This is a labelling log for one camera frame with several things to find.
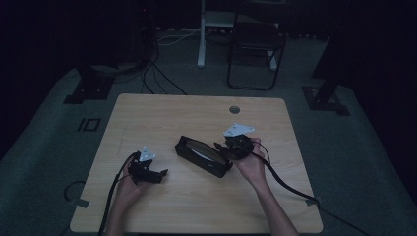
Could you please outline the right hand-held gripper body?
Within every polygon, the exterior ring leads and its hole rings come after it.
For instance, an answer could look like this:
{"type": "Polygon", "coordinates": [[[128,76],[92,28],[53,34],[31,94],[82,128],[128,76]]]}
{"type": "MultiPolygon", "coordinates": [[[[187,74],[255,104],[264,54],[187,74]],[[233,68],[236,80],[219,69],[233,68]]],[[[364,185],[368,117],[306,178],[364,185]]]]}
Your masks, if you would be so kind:
{"type": "Polygon", "coordinates": [[[253,151],[254,144],[252,140],[247,137],[247,134],[254,131],[254,127],[234,123],[223,133],[226,144],[226,153],[229,159],[240,160],[246,158],[253,151]]]}

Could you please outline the white desk frame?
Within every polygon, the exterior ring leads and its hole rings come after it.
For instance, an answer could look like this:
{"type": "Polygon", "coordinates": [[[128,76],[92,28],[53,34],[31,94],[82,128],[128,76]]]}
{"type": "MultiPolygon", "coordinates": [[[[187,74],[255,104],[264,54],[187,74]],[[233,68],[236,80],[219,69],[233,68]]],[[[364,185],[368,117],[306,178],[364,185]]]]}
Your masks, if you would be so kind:
{"type": "Polygon", "coordinates": [[[232,12],[209,11],[206,9],[206,0],[201,0],[200,13],[200,43],[197,58],[197,67],[202,69],[206,64],[206,34],[208,28],[233,27],[234,14],[232,12]]]}

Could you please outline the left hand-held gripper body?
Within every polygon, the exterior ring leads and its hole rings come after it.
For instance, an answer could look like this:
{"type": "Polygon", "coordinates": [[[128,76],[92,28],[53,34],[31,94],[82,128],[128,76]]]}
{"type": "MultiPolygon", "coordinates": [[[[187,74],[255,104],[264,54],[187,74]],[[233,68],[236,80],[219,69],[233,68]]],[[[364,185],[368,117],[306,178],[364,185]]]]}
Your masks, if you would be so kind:
{"type": "Polygon", "coordinates": [[[128,167],[128,173],[135,184],[139,182],[154,183],[156,181],[155,174],[149,169],[154,159],[155,155],[147,147],[144,147],[142,151],[134,153],[134,157],[128,167]]]}

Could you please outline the black folding chair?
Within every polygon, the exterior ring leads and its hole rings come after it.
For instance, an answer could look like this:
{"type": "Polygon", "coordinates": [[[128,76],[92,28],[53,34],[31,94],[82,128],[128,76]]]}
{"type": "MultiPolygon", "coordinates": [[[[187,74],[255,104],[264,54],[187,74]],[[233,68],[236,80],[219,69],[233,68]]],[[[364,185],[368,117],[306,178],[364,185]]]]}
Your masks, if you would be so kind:
{"type": "Polygon", "coordinates": [[[236,14],[227,57],[230,88],[267,91],[276,85],[292,21],[277,12],[236,14]]]}

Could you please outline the person's right hand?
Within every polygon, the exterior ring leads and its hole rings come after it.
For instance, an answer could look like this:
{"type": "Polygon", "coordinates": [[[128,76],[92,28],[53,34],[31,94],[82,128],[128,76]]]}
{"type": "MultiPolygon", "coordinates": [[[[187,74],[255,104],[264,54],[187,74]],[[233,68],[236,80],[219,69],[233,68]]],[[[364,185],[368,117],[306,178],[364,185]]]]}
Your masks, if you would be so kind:
{"type": "Polygon", "coordinates": [[[234,161],[234,165],[254,189],[259,189],[267,184],[263,163],[265,155],[261,151],[261,140],[252,138],[252,142],[254,143],[253,152],[243,159],[234,161]]]}

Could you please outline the black stand with base plate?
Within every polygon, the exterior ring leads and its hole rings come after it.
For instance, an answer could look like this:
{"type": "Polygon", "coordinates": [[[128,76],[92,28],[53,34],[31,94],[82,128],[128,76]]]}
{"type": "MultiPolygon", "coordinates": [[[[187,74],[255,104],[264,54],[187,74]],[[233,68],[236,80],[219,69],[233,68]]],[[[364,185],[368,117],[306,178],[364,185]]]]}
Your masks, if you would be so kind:
{"type": "Polygon", "coordinates": [[[64,104],[82,104],[85,100],[106,100],[115,78],[101,75],[90,65],[76,68],[80,75],[74,91],[67,95],[64,104]]]}
{"type": "Polygon", "coordinates": [[[349,7],[350,0],[333,0],[338,3],[338,9],[334,11],[334,20],[331,31],[328,35],[328,45],[324,49],[312,77],[323,79],[322,85],[318,87],[302,87],[305,99],[311,110],[332,111],[338,116],[349,116],[348,108],[342,104],[336,95],[336,88],[340,84],[340,79],[334,77],[334,62],[336,61],[335,44],[337,41],[337,30],[343,21],[345,12],[349,7]]]}

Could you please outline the person's left hand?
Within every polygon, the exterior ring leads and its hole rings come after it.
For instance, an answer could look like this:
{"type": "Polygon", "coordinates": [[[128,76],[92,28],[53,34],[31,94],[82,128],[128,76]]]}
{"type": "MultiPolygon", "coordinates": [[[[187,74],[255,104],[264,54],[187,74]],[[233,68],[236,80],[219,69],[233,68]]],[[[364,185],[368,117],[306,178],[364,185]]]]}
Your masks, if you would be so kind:
{"type": "Polygon", "coordinates": [[[116,202],[130,206],[134,204],[150,186],[148,182],[139,182],[136,184],[129,174],[129,165],[133,158],[129,157],[123,168],[123,177],[118,182],[116,192],[116,202]]]}

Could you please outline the black pencil case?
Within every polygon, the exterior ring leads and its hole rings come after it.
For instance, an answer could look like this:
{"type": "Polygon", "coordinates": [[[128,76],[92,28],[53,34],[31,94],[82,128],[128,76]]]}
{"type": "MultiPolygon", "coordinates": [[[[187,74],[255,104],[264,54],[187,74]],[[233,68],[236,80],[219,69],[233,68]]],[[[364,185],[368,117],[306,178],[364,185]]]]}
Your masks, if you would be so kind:
{"type": "Polygon", "coordinates": [[[201,141],[186,136],[180,137],[179,142],[175,145],[175,150],[180,157],[183,157],[218,178],[222,178],[233,166],[233,163],[230,160],[224,159],[218,150],[201,141]],[[209,158],[213,159],[214,162],[197,156],[191,149],[207,155],[209,158]]]}

